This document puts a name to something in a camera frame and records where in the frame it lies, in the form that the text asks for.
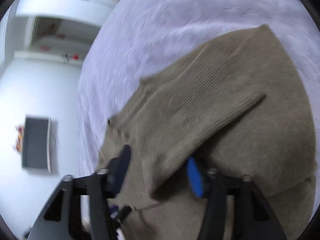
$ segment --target bed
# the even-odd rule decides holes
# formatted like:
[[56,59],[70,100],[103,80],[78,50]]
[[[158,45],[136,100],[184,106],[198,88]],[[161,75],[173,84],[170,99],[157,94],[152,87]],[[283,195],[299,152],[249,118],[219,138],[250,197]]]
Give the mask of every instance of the bed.
[[[320,163],[320,32],[299,0],[120,0],[93,43],[80,76],[81,175],[94,171],[107,119],[125,105],[140,77],[164,69],[202,42],[263,23],[282,42],[305,86]],[[314,212],[319,203],[318,175]]]

